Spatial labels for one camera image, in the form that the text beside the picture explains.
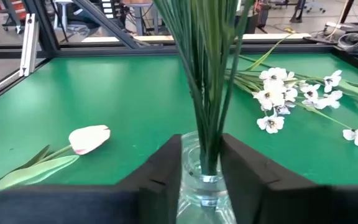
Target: green stem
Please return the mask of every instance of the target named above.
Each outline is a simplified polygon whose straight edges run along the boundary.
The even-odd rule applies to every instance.
[[[65,153],[65,152],[69,151],[70,149],[71,149],[71,145],[68,145],[68,146],[64,147],[63,149],[61,149],[59,151],[56,151],[56,152],[52,153],[51,155],[49,155],[47,157],[44,157],[40,161],[36,162],[34,165],[40,164],[41,162],[51,160],[51,159],[53,159],[53,158]]]
[[[306,110],[308,110],[308,111],[315,112],[316,114],[319,114],[319,115],[321,115],[321,116],[323,116],[323,117],[325,117],[325,118],[327,118],[327,119],[330,119],[331,121],[334,121],[335,123],[340,124],[340,125],[344,126],[345,128],[352,129],[352,128],[349,127],[348,125],[346,125],[346,124],[344,124],[344,123],[341,123],[341,122],[335,120],[334,118],[331,118],[331,117],[329,117],[329,116],[323,114],[322,112],[316,110],[316,108],[312,108],[312,107],[310,107],[310,106],[306,106],[306,105],[304,105],[304,104],[302,104],[302,103],[297,103],[297,105],[303,107],[304,109],[306,109]]]

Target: pink-tipped tulip petal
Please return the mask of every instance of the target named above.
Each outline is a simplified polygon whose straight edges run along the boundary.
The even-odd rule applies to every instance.
[[[68,140],[76,154],[84,155],[102,145],[109,138],[109,128],[106,125],[97,125],[74,130]]]

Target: glass vase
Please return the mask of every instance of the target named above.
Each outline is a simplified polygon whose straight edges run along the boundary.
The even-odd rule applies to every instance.
[[[217,175],[203,175],[198,133],[182,136],[182,177],[177,224],[236,223],[220,161]]]

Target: tulip stem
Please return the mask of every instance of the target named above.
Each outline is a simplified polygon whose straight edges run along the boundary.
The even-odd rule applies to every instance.
[[[64,147],[63,149],[59,150],[59,151],[56,151],[54,153],[52,153],[51,155],[47,156],[47,157],[44,157],[43,159],[39,160],[38,162],[36,162],[34,165],[37,165],[37,164],[40,164],[41,162],[45,162],[45,161],[48,161],[48,160],[51,160],[67,151],[69,151],[71,149],[71,145],[68,145],[66,147]]]

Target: green tabletop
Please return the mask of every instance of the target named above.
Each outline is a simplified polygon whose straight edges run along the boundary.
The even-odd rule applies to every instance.
[[[341,69],[358,83],[358,69],[331,54],[275,54],[267,63],[319,77]],[[195,130],[183,72],[174,56],[53,59],[0,96],[0,176],[47,144],[68,145],[76,128],[105,124],[108,142],[44,183],[116,183],[172,134]],[[341,104],[324,112],[358,128],[358,102],[344,96]],[[358,184],[358,147],[342,137],[342,126],[295,108],[283,130],[267,134],[256,124],[263,116],[257,101],[235,89],[225,132],[319,184]]]

